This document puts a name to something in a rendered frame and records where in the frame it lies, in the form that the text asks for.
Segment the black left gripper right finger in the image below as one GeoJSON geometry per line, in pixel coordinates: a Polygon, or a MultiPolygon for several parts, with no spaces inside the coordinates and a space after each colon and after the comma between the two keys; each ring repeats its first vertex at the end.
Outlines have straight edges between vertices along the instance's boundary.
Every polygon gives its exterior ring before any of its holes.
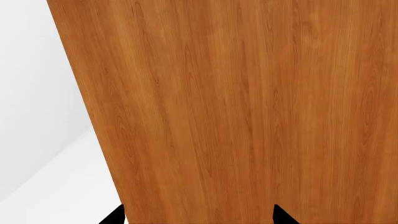
{"type": "Polygon", "coordinates": [[[283,208],[274,205],[273,224],[300,224],[292,216],[290,216],[283,208]]]}

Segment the brown wooden cabinet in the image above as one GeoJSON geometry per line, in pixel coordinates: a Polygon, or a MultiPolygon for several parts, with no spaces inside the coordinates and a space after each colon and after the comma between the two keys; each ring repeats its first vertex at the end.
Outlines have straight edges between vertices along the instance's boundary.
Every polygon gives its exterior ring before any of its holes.
{"type": "Polygon", "coordinates": [[[398,224],[398,0],[47,0],[130,223],[398,224]]]}

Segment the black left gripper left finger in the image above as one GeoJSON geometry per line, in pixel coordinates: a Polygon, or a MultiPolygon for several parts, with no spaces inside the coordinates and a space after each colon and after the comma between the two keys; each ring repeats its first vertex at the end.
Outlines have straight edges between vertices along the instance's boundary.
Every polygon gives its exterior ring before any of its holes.
{"type": "Polygon", "coordinates": [[[106,216],[99,224],[124,224],[125,213],[124,205],[120,205],[113,210],[108,216],[106,216]]]}

